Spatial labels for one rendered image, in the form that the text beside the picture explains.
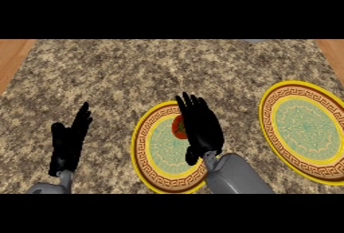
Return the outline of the yellow rimmed patterned plate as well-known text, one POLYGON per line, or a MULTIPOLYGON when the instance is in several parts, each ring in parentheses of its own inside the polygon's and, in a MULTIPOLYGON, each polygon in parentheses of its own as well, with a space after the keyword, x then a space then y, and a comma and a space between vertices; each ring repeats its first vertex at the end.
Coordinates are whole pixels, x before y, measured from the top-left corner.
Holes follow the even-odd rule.
POLYGON ((187 164, 189 143, 173 134, 173 120, 178 115, 177 103, 162 102, 143 114, 131 136, 134 170, 156 193, 192 193, 204 186, 202 160, 193 166, 187 164))
POLYGON ((308 82, 282 81, 261 96, 258 116, 288 167, 310 180, 344 186, 344 101, 308 82))

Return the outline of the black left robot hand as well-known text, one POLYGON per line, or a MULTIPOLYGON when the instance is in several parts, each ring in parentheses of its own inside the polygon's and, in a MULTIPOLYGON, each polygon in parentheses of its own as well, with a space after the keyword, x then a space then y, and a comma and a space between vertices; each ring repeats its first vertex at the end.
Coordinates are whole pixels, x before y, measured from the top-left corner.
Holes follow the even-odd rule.
POLYGON ((83 141, 93 118, 90 117, 88 103, 84 102, 74 118, 71 127, 59 122, 52 124, 52 162, 49 175, 56 177, 65 170, 74 172, 78 166, 83 141))

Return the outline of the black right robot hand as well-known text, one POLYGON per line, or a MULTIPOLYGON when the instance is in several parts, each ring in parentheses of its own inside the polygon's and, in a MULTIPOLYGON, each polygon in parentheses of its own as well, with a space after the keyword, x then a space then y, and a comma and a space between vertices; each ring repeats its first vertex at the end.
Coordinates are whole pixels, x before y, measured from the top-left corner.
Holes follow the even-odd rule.
POLYGON ((224 144, 223 131, 214 111, 204 99, 187 93, 176 97, 187 134, 186 162, 190 166, 207 152, 221 153, 224 144))

